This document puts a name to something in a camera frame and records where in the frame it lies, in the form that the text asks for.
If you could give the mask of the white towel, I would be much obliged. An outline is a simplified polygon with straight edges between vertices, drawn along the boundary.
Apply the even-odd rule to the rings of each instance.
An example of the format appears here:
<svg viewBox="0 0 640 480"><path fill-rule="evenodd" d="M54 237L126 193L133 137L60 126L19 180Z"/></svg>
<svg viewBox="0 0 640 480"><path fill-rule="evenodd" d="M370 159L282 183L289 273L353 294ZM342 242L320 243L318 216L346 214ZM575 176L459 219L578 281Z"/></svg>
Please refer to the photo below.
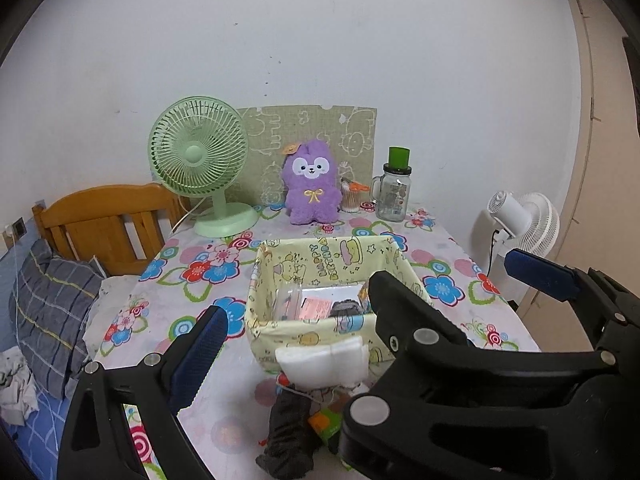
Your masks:
<svg viewBox="0 0 640 480"><path fill-rule="evenodd" d="M360 336L335 344L279 348L276 359L288 380L307 390L353 387L369 374L369 346Z"/></svg>

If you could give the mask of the green tissue pack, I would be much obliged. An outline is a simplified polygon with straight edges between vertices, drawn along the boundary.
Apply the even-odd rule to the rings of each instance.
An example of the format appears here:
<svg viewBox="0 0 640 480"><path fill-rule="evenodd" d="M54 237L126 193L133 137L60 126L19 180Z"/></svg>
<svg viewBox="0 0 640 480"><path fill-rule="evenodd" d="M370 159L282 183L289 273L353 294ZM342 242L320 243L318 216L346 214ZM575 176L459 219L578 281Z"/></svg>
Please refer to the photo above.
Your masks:
<svg viewBox="0 0 640 480"><path fill-rule="evenodd" d="M309 425L325 445L340 437L342 420L342 411L332 408L322 408L308 418Z"/></svg>

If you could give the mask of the dark grey drawstring pouch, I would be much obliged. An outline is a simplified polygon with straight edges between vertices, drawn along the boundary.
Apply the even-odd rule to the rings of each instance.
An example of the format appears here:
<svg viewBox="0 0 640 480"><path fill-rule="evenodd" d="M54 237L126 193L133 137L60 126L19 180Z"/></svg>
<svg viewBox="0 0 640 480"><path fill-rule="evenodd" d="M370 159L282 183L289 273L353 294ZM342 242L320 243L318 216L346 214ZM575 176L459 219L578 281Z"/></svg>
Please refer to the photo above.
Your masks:
<svg viewBox="0 0 640 480"><path fill-rule="evenodd" d="M356 316L367 313L367 308L363 307L359 301L346 299L337 301L332 304L329 317L330 318L344 318L345 316Z"/></svg>

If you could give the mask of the black plastic bag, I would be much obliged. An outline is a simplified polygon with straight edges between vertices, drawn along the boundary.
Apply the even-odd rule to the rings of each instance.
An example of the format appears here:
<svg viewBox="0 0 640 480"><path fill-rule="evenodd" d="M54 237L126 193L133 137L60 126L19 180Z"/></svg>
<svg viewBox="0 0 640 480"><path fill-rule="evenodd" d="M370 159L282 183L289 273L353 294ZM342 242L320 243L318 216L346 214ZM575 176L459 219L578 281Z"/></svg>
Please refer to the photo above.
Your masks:
<svg viewBox="0 0 640 480"><path fill-rule="evenodd" d="M314 469L322 439L309 419L320 403L310 394L282 387L269 415L269 431L257 466L273 479L303 479Z"/></svg>

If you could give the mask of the pink cloth packet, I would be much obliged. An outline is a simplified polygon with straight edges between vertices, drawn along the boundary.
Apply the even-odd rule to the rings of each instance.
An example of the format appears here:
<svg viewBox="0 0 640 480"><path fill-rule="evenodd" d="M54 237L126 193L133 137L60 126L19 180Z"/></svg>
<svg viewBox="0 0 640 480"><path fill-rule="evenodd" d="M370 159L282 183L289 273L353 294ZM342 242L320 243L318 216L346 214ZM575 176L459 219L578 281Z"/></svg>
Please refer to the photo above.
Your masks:
<svg viewBox="0 0 640 480"><path fill-rule="evenodd" d="M327 318L332 310L333 302L322 298L307 297L299 309L300 320L318 321Z"/></svg>

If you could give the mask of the blue grid bedsheet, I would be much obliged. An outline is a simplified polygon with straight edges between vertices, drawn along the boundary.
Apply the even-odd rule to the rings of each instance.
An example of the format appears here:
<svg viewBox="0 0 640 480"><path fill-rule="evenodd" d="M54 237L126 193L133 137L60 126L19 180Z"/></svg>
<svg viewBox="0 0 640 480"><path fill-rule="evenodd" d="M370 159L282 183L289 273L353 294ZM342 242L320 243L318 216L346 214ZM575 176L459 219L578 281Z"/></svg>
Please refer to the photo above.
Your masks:
<svg viewBox="0 0 640 480"><path fill-rule="evenodd" d="M1 350L17 345L10 319L15 313L10 296L15 292L17 271L25 256L11 249L1 259ZM38 479L55 479L58 473L58 448L63 434L68 402L55 399L35 385L38 410L32 412L24 425L11 425L1 419L1 428L10 438L28 470Z"/></svg>

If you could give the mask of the white crumpled cloth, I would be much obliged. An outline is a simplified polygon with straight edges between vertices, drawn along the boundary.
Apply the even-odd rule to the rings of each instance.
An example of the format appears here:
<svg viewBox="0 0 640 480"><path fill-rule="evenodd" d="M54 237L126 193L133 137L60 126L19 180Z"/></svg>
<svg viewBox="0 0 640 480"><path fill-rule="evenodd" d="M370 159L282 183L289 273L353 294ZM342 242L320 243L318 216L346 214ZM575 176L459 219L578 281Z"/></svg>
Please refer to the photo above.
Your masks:
<svg viewBox="0 0 640 480"><path fill-rule="evenodd" d="M13 426L25 426L39 410L34 376L17 346L0 356L0 408L1 418Z"/></svg>

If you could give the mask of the grey plaid pillow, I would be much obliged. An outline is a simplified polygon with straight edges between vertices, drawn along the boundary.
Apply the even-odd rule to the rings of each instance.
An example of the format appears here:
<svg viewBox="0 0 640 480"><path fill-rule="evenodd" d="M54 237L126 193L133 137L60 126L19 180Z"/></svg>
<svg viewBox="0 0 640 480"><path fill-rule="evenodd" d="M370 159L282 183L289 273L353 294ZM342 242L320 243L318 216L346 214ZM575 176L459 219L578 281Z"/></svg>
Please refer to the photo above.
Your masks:
<svg viewBox="0 0 640 480"><path fill-rule="evenodd" d="M84 335L101 283L96 266L63 258L42 238L17 271L9 299L16 341L37 385L55 399L72 394L88 360Z"/></svg>

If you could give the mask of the yellow cartoon fabric basket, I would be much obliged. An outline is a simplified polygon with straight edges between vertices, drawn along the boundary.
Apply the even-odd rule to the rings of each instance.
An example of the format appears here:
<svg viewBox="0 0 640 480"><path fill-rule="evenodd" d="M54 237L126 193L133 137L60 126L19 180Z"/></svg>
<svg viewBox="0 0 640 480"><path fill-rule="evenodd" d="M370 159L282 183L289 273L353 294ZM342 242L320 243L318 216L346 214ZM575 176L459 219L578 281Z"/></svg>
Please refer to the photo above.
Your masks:
<svg viewBox="0 0 640 480"><path fill-rule="evenodd" d="M319 298L344 292L348 299L376 271L386 271L424 300L433 301L399 245L388 235L266 240L258 247L245 312L250 350L268 373L280 370L276 350L334 344L353 336L369 347L370 361L392 358L375 333L375 314L340 314L334 318L300 320L277 311L278 293L295 289Z"/></svg>

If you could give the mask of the floral tablecloth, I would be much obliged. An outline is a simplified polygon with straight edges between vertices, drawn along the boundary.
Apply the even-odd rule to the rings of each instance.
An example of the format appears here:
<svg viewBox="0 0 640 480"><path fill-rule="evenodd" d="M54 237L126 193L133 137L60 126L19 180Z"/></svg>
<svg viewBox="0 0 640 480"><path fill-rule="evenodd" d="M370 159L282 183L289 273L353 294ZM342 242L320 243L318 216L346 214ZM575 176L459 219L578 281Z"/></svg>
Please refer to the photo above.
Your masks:
<svg viewBox="0 0 640 480"><path fill-rule="evenodd" d="M174 234L140 275L127 300L92 338L106 367L137 364L187 333L208 307L228 315L228 337L190 408L179 419L213 476L260 479L255 460L266 446L269 415L282 387L280 370L254 358L245 312L258 247L266 240L388 235L396 240L432 305L477 347L533 351L536 342L486 273L425 210L401 222L379 219L370 204L332 224L293 226L278 206L263 206L249 230L206 238L189 228Z"/></svg>

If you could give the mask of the glass mug jar green lid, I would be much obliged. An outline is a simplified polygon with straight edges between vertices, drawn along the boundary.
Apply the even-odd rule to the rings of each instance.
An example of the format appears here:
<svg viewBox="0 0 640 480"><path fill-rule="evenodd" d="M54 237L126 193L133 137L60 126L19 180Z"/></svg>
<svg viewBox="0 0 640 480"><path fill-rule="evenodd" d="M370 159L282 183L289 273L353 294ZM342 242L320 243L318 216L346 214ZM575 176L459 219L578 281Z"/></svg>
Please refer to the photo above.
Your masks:
<svg viewBox="0 0 640 480"><path fill-rule="evenodd" d="M376 216L384 221L405 219L411 188L410 150L400 146L388 149L383 173L372 179L372 200Z"/></svg>

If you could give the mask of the toothpick jar orange lid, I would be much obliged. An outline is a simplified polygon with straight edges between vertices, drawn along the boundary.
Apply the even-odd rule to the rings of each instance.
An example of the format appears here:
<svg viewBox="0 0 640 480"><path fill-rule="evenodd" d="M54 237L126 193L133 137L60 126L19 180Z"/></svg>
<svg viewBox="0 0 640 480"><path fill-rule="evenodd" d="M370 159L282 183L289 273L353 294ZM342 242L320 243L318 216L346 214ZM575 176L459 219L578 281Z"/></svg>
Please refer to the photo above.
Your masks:
<svg viewBox="0 0 640 480"><path fill-rule="evenodd" d="M341 210L350 214L358 212L361 203L364 201L363 196L370 193L370 186L347 178L341 178L340 187L342 191Z"/></svg>

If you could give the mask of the purple plush toy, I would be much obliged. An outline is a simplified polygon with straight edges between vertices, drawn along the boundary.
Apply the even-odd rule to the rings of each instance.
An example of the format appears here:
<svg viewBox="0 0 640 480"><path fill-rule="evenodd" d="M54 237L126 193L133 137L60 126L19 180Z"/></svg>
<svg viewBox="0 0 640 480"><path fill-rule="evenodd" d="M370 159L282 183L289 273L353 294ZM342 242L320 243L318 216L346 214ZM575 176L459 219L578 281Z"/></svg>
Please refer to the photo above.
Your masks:
<svg viewBox="0 0 640 480"><path fill-rule="evenodd" d="M285 208L294 226L337 222L342 192L337 164L326 142L314 139L290 148L282 172Z"/></svg>

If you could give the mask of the green desk fan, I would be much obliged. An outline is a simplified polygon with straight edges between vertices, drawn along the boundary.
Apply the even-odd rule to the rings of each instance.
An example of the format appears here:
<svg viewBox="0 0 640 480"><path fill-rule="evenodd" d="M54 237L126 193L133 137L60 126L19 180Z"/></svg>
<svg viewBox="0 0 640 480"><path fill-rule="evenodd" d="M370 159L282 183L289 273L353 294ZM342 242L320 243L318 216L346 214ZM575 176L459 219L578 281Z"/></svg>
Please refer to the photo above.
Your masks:
<svg viewBox="0 0 640 480"><path fill-rule="evenodd" d="M241 174L248 135L241 115L210 96L188 96L160 114L148 140L151 169L169 191L195 198L193 229L201 237L235 236L257 222L257 211L231 203L226 189Z"/></svg>

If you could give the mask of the wall socket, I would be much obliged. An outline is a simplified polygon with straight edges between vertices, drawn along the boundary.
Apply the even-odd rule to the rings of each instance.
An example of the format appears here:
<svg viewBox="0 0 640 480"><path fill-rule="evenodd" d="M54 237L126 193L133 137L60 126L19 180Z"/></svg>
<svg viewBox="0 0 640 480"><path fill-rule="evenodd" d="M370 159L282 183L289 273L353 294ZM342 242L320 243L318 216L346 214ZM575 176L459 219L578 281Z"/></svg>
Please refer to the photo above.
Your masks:
<svg viewBox="0 0 640 480"><path fill-rule="evenodd" d="M18 218L12 223L12 233L14 240L20 240L26 234L26 226L23 218Z"/></svg>

